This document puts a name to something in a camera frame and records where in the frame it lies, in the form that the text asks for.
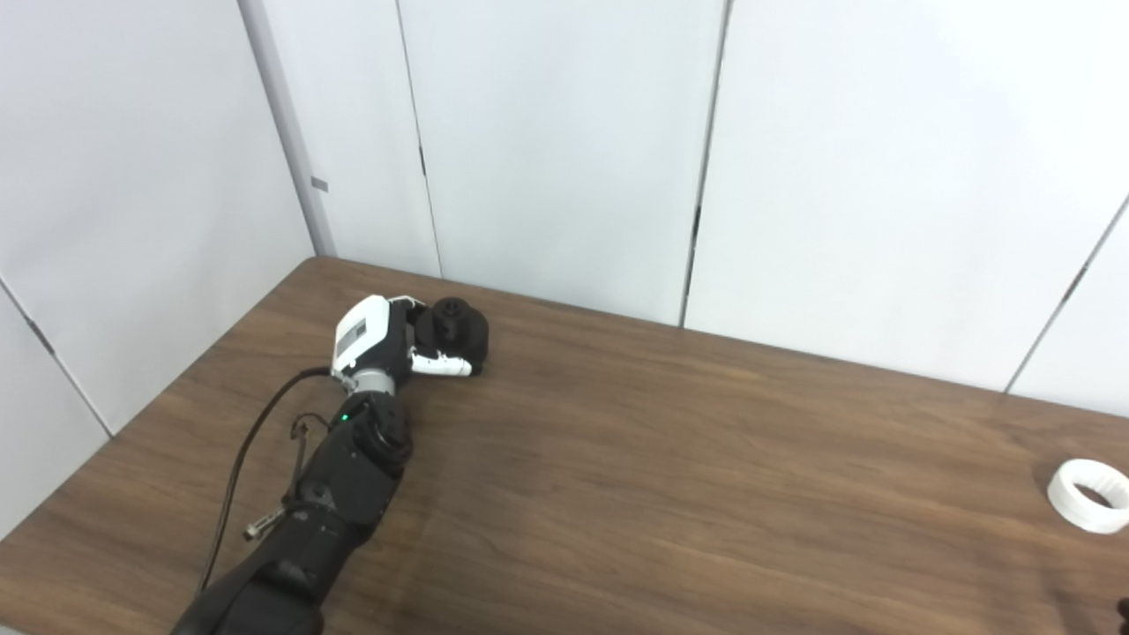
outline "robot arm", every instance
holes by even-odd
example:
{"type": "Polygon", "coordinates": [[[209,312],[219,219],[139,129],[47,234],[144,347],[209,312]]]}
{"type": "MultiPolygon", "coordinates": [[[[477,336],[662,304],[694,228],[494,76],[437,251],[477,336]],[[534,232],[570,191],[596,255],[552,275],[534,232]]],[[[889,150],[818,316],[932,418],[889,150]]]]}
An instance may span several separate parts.
{"type": "Polygon", "coordinates": [[[427,307],[369,296],[338,324],[331,373],[344,403],[269,533],[207,586],[173,635],[318,635],[321,604],[352,551],[376,531],[412,454],[396,389],[414,373],[476,375],[485,318],[458,298],[427,307]]]}

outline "robotic hand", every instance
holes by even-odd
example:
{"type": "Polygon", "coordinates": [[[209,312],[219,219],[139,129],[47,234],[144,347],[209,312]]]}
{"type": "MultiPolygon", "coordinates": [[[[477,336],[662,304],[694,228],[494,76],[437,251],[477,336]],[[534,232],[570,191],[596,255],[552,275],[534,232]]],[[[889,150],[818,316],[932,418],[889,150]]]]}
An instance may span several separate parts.
{"type": "Polygon", "coordinates": [[[481,373],[488,340],[485,318],[458,298],[428,307],[406,296],[369,296],[350,310],[327,369],[347,392],[329,434],[282,506],[248,527],[248,537],[269,531],[259,548],[201,590],[173,635],[321,634],[322,602],[349,555],[373,536],[412,454],[396,389],[412,373],[481,373]]]}

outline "wire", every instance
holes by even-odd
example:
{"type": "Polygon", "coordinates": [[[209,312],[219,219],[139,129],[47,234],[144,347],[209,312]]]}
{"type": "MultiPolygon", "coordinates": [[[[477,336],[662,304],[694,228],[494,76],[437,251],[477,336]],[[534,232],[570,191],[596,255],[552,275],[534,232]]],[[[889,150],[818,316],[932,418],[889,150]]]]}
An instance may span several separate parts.
{"type": "Polygon", "coordinates": [[[224,530],[227,529],[227,516],[231,513],[231,499],[235,496],[235,484],[239,480],[239,470],[243,469],[243,460],[247,456],[247,450],[251,447],[251,442],[255,440],[255,435],[259,434],[259,428],[263,427],[263,421],[265,421],[266,417],[270,416],[271,410],[274,409],[274,406],[278,405],[282,397],[286,395],[286,393],[294,388],[295,384],[309,377],[327,376],[330,376],[330,367],[318,366],[316,368],[306,368],[305,371],[290,377],[290,380],[282,384],[282,388],[274,393],[274,397],[266,402],[262,412],[259,414],[259,418],[255,419],[251,429],[247,430],[247,436],[244,437],[243,445],[239,446],[239,452],[235,455],[235,462],[231,464],[231,476],[227,479],[227,490],[224,493],[224,503],[219,510],[219,521],[216,523],[216,536],[212,537],[212,545],[208,550],[208,558],[204,560],[204,571],[200,575],[200,584],[196,585],[196,595],[203,593],[203,590],[208,588],[208,580],[211,577],[212,568],[216,567],[216,556],[219,554],[219,546],[224,540],[224,530]]]}
{"type": "Polygon", "coordinates": [[[285,504],[298,499],[298,478],[301,477],[301,466],[306,462],[306,441],[309,438],[309,426],[303,421],[306,417],[316,419],[325,428],[325,432],[330,432],[330,423],[317,412],[303,412],[290,423],[290,438],[298,440],[298,456],[295,459],[294,473],[290,475],[290,488],[282,499],[285,504]]]}
{"type": "Polygon", "coordinates": [[[317,419],[317,423],[322,424],[322,427],[324,427],[326,430],[330,429],[330,423],[325,420],[325,417],[318,415],[317,412],[303,412],[301,415],[298,415],[297,417],[294,418],[294,423],[297,424],[298,421],[305,419],[306,417],[312,417],[314,419],[317,419]]]}

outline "white plastic ring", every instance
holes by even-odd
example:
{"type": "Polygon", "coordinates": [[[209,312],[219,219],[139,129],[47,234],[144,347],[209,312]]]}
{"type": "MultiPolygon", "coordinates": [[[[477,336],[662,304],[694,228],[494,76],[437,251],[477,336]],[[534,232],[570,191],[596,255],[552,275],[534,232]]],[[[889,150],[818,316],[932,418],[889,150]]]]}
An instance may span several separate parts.
{"type": "Polygon", "coordinates": [[[1064,519],[1093,533],[1114,533],[1129,524],[1129,478],[1105,463],[1062,463],[1047,486],[1047,497],[1064,519]],[[1101,494],[1110,506],[1091,501],[1078,486],[1101,494]]]}

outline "black object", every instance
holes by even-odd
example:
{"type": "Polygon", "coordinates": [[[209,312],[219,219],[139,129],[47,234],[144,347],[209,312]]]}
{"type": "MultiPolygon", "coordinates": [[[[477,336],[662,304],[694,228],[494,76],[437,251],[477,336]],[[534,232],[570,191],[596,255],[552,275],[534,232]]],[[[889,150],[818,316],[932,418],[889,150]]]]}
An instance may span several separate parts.
{"type": "Polygon", "coordinates": [[[235,485],[239,480],[239,471],[243,469],[243,460],[247,456],[247,450],[251,449],[251,442],[254,441],[255,435],[259,434],[259,428],[263,427],[263,421],[265,421],[266,417],[270,416],[271,410],[274,409],[274,406],[287,392],[290,391],[291,388],[295,386],[295,384],[309,377],[327,376],[330,376],[330,367],[318,366],[316,368],[306,368],[305,371],[290,377],[285,384],[282,384],[282,388],[274,393],[274,397],[266,402],[262,412],[259,414],[259,418],[255,419],[255,423],[251,425],[251,429],[247,430],[247,436],[244,437],[243,445],[239,446],[239,452],[235,455],[235,462],[231,463],[231,475],[227,478],[227,490],[224,493],[224,503],[220,505],[219,521],[216,523],[216,534],[212,537],[211,548],[208,549],[208,558],[204,560],[204,569],[203,573],[200,574],[200,583],[196,585],[198,595],[203,592],[205,586],[208,586],[208,579],[211,577],[212,568],[216,566],[216,556],[219,554],[219,546],[224,540],[224,530],[227,529],[227,516],[231,512],[231,498],[235,496],[235,485]]]}
{"type": "Polygon", "coordinates": [[[471,364],[471,374],[478,375],[489,349],[490,324],[462,298],[445,297],[415,320],[415,350],[420,355],[462,357],[471,364]]]}
{"type": "MultiPolygon", "coordinates": [[[[432,358],[461,357],[472,374],[482,372],[489,325],[479,311],[458,298],[425,308],[415,301],[390,302],[386,336],[344,372],[345,385],[361,373],[382,374],[395,386],[406,381],[412,347],[432,358]]],[[[403,406],[384,388],[353,390],[329,423],[329,432],[300,469],[305,424],[299,415],[291,437],[301,430],[295,476],[282,496],[279,517],[251,556],[208,584],[219,550],[231,498],[247,449],[271,410],[290,388],[331,373],[309,368],[290,379],[255,419],[231,467],[216,537],[196,598],[173,627],[173,635],[320,635],[321,604],[352,551],[376,531],[412,455],[411,425],[403,406]]],[[[387,385],[377,381],[373,386],[387,385]]],[[[324,419],[313,415],[323,424],[324,419]]]]}
{"type": "Polygon", "coordinates": [[[203,590],[173,635],[317,635],[320,610],[400,486],[412,441],[392,395],[348,399],[306,464],[286,514],[242,564],[203,590]]]}
{"type": "Polygon", "coordinates": [[[1121,628],[1118,633],[1129,635],[1129,598],[1118,600],[1118,615],[1121,616],[1121,628]]]}

